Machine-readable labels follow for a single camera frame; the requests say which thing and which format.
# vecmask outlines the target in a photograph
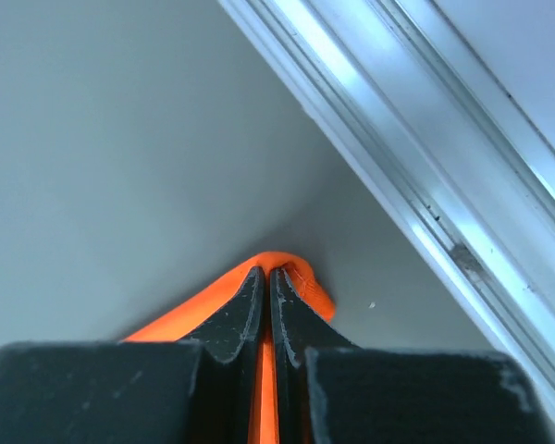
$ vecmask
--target orange fabric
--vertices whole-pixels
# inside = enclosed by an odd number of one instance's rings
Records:
[[[210,315],[226,304],[238,291],[254,266],[261,266],[267,282],[269,272],[280,266],[288,271],[300,297],[327,321],[335,315],[335,304],[315,280],[311,266],[289,253],[266,252],[228,271],[204,290],[126,338],[127,341],[178,340],[189,334]],[[257,371],[252,408],[250,443],[277,444],[278,397],[271,324],[264,322],[264,334],[257,355]]]

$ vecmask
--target metal track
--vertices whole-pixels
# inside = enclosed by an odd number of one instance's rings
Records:
[[[221,0],[555,423],[555,153],[431,3]]]

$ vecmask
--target gray surface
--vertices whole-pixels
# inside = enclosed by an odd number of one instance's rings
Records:
[[[486,346],[215,2],[0,2],[0,344],[119,337],[267,248],[360,344]]]
[[[361,346],[491,347],[348,168],[261,246],[304,256],[337,302],[333,326]]]
[[[436,3],[555,149],[555,0]]]

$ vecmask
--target white wall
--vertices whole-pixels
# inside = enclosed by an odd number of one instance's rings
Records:
[[[0,344],[139,324],[338,162],[216,2],[0,1]]]
[[[435,0],[555,149],[555,0]]]
[[[491,345],[349,168],[259,247],[306,257],[337,303],[333,327],[363,347]]]

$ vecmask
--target gray floor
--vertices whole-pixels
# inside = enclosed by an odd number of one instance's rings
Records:
[[[0,3],[0,345],[119,338],[269,248],[362,345],[488,347],[215,2]]]

